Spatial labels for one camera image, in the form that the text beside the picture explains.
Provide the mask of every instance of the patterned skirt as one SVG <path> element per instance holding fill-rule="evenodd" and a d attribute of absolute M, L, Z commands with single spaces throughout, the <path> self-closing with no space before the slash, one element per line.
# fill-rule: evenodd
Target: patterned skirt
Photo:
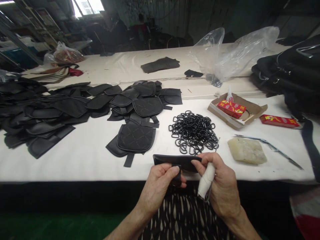
<path fill-rule="evenodd" d="M 234 239 L 211 205 L 197 197 L 198 184 L 188 182 L 186 189 L 170 186 L 139 239 Z"/>

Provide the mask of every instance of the black handbag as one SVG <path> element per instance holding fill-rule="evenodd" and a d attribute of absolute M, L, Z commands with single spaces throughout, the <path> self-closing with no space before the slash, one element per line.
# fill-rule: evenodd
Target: black handbag
<path fill-rule="evenodd" d="M 303 115 L 320 115 L 320 34 L 277 55 L 260 58 L 251 70 L 250 81 L 267 95 L 284 94 L 288 109 L 303 123 L 302 138 L 316 181 L 320 182 L 320 154 L 312 139 L 313 124 Z"/>

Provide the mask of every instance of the window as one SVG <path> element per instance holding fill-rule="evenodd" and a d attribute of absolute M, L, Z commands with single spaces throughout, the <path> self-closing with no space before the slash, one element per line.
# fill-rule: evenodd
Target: window
<path fill-rule="evenodd" d="M 100 11 L 103 11 L 103 6 L 101 0 L 72 0 L 73 9 L 76 17 L 82 17 L 81 13 L 75 4 L 77 2 L 83 15 L 92 15 L 99 14 Z"/>

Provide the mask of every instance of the white tablecloth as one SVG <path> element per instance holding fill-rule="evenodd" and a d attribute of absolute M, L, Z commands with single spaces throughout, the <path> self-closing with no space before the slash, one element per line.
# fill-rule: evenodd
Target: white tablecloth
<path fill-rule="evenodd" d="M 218 153 L 225 163 L 234 169 L 238 180 L 293 180 L 308 183 L 314 181 L 311 162 L 304 147 L 300 130 L 264 125 L 256 119 L 240 131 L 228 127 L 222 120 L 207 110 L 211 100 L 184 100 L 183 105 L 173 106 L 172 111 L 163 110 L 158 115 L 160 128 L 156 130 L 152 148 L 144 155 L 136 154 L 131 168 L 123 167 L 126 157 L 113 156 L 105 146 L 117 135 L 124 120 L 107 121 L 108 117 L 90 118 L 39 159 L 32 157 L 25 144 L 8 149 L 4 144 L 4 131 L 0 132 L 0 181 L 119 181 L 146 180 L 153 165 L 153 154 L 181 155 L 171 138 L 168 125 L 181 112 L 191 110 L 208 116 L 216 124 L 215 133 L 221 137 Z M 290 117 L 285 113 L 283 97 L 250 99 L 257 104 L 268 104 L 267 114 Z M 259 166 L 238 163 L 233 160 L 227 141 L 234 134 L 265 138 L 300 164 L 299 170 L 279 153 L 263 144 L 268 162 Z M 314 123 L 314 142 L 320 146 L 320 126 Z M 187 176 L 198 179 L 198 174 Z"/>

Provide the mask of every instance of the plastic bag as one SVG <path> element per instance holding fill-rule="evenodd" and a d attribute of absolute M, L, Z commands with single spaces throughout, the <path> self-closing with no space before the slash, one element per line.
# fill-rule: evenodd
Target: plastic bag
<path fill-rule="evenodd" d="M 54 59 L 54 56 L 52 53 L 46 53 L 44 55 L 42 67 L 48 68 L 48 69 L 51 69 L 53 67 L 57 67 L 57 62 Z"/>
<path fill-rule="evenodd" d="M 56 51 L 53 53 L 57 63 L 78 63 L 85 60 L 84 56 L 77 50 L 68 48 L 64 43 L 58 42 Z"/>
<path fill-rule="evenodd" d="M 221 52 L 224 29 L 218 28 L 194 45 L 189 55 L 200 65 L 206 79 L 221 87 L 222 82 L 237 76 L 250 62 L 265 56 L 278 36 L 278 27 L 265 27 L 239 38 Z"/>

